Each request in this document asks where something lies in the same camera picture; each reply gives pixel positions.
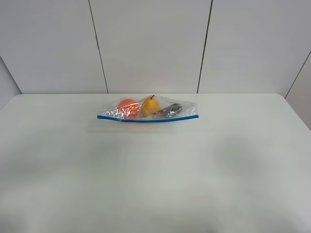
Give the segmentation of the orange fruit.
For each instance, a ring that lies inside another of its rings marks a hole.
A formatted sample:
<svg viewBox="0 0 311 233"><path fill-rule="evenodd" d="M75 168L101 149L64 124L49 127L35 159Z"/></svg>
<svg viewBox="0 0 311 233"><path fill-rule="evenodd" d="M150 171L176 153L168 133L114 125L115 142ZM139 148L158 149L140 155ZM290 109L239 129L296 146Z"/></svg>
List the orange fruit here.
<svg viewBox="0 0 311 233"><path fill-rule="evenodd" d="M139 115L139 104L133 99L124 99L118 104L118 117L134 119Z"/></svg>

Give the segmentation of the yellow pear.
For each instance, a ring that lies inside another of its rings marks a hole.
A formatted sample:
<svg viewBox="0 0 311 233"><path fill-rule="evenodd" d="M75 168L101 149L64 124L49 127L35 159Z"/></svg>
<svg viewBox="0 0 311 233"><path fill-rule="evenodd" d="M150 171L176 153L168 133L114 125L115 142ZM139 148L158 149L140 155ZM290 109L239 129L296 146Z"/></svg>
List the yellow pear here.
<svg viewBox="0 0 311 233"><path fill-rule="evenodd" d="M152 95L148 97L141 106L142 115L147 117L151 114L154 114L160 110L160 104L157 100L155 100L155 96Z"/></svg>

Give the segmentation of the dark purple eggplant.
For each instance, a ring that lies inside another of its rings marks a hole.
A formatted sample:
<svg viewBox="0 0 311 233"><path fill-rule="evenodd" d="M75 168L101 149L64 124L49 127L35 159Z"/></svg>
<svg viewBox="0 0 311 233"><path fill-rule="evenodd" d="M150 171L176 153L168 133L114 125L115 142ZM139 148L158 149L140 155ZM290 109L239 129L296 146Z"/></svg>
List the dark purple eggplant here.
<svg viewBox="0 0 311 233"><path fill-rule="evenodd" d="M174 117L182 111L182 106L180 104L172 104L168 107L161 109L160 111L153 114L153 119L167 119Z"/></svg>

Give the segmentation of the clear zip bag blue seal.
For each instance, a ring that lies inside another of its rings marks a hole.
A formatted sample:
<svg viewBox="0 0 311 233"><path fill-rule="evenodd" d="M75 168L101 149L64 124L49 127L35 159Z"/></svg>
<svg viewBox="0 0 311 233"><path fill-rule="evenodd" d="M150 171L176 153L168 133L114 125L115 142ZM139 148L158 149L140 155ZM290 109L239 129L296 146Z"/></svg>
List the clear zip bag blue seal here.
<svg viewBox="0 0 311 233"><path fill-rule="evenodd" d="M97 114L97 119L127 123L166 123L198 117L195 102L157 95L122 98L107 105Z"/></svg>

